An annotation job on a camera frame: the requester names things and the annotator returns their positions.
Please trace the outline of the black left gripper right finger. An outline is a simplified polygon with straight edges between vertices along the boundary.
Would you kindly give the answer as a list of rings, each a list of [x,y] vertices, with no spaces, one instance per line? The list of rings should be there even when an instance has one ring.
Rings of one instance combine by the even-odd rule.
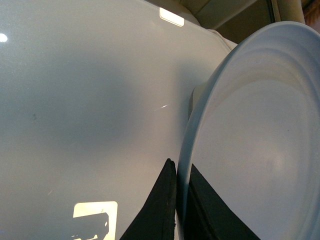
[[[191,167],[184,222],[186,240],[258,240],[204,176]]]

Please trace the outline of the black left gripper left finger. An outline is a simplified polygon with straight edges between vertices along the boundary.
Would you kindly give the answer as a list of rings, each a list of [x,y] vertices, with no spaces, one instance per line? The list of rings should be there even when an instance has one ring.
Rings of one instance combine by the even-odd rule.
[[[173,240],[177,173],[175,162],[167,159],[142,209],[122,235],[122,240]]]

